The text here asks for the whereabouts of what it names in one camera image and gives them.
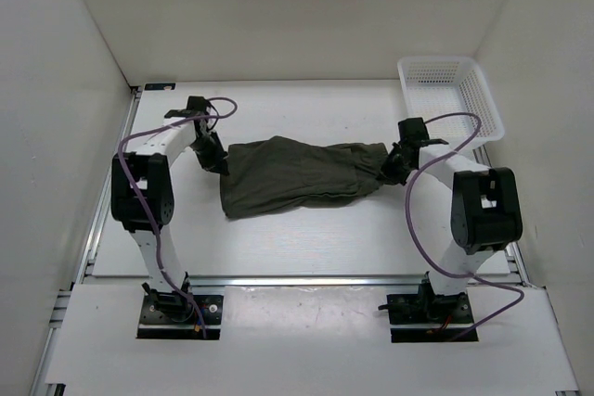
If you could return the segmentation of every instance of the dark green fabric bag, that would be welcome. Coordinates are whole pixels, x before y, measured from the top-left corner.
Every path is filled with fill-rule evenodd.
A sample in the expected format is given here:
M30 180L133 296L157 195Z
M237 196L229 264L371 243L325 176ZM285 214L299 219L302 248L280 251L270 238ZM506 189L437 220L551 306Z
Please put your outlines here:
M274 136L229 146L221 204L229 218L298 206L343 206L379 189L384 144L309 146Z

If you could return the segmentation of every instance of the white table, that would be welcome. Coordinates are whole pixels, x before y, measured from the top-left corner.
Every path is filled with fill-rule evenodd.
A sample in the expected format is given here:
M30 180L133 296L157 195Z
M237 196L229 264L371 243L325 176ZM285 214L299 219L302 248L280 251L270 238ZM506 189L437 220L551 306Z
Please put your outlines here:
M543 396L577 390L547 293L479 342L392 344L380 287L227 288L219 341L136 339L139 286L74 288L46 381L73 395ZM509 292L471 287L475 317Z
M225 146L279 134L318 146L383 142L389 149L398 140L397 123L407 117L399 81L178 83L171 91L142 94L133 132L161 125L163 115L182 109L191 95L238 101L238 112L217 125ZM224 112L226 105L220 107ZM174 164L172 179L172 233L190 275L404 276L428 270L407 231L402 186L385 186L344 208L229 221L221 210L218 176L204 172L190 149ZM439 259L451 239L451 192L424 175L412 204L420 239ZM99 243L93 275L147 274L134 240L111 216ZM479 271L509 272L502 252Z

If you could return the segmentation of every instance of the white mesh basket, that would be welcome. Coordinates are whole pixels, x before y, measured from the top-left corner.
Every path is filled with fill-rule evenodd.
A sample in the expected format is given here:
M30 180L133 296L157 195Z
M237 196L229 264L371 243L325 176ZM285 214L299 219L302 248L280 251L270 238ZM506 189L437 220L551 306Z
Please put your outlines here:
M477 114L483 126L467 148L497 141L505 130L481 68L470 57L403 57L398 61L408 116L429 120L455 111ZM452 146L472 133L470 117L446 118L428 125L431 138Z

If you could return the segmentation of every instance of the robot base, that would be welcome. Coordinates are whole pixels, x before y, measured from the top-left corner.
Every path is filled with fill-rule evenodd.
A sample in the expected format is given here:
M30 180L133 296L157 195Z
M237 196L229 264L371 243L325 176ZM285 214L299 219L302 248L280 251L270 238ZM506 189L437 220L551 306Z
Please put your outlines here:
M150 296L145 295L138 319L137 339L193 339L218 340L221 337L221 319L223 318L223 296L198 295L194 301L202 310L204 323L207 326L207 338L201 330L196 331L196 314L186 320L174 320L155 309Z
M441 312L434 319L427 316L419 294L390 294L387 296L387 309L390 317L392 343L434 343L447 342L474 323L468 295L461 294L455 302L448 302L449 311ZM447 327L440 329L450 316ZM455 342L476 342L476 329Z

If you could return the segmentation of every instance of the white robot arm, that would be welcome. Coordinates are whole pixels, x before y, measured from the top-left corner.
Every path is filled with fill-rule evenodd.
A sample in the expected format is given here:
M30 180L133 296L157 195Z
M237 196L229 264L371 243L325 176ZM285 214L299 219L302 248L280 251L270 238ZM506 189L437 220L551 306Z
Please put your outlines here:
M188 312L191 314L191 305L186 299L191 297L191 290L188 275L177 259L169 228L174 214L170 167L186 147L191 147L204 170L228 174L227 153L207 119L175 123L197 116L211 116L211 108L210 100L190 96L185 109L170 110L165 115L163 126L169 129L153 135L138 149L123 154L125 164L158 225L160 245L120 160L115 156L112 162L111 214L122 222L140 248L149 275L143 288L153 310L174 321L187 320ZM174 292L176 288L182 294Z
M382 165L380 178L404 185L413 171L423 170L446 185L452 191L452 240L442 258L432 264L414 299L381 308L391 311L391 318L399 313L394 320L405 324L443 323L452 314L467 321L471 318L465 313L469 280L495 252L522 235L515 177L510 169L493 169L458 153L452 155L454 149L446 141L430 139L422 118L401 121L398 128L401 140Z

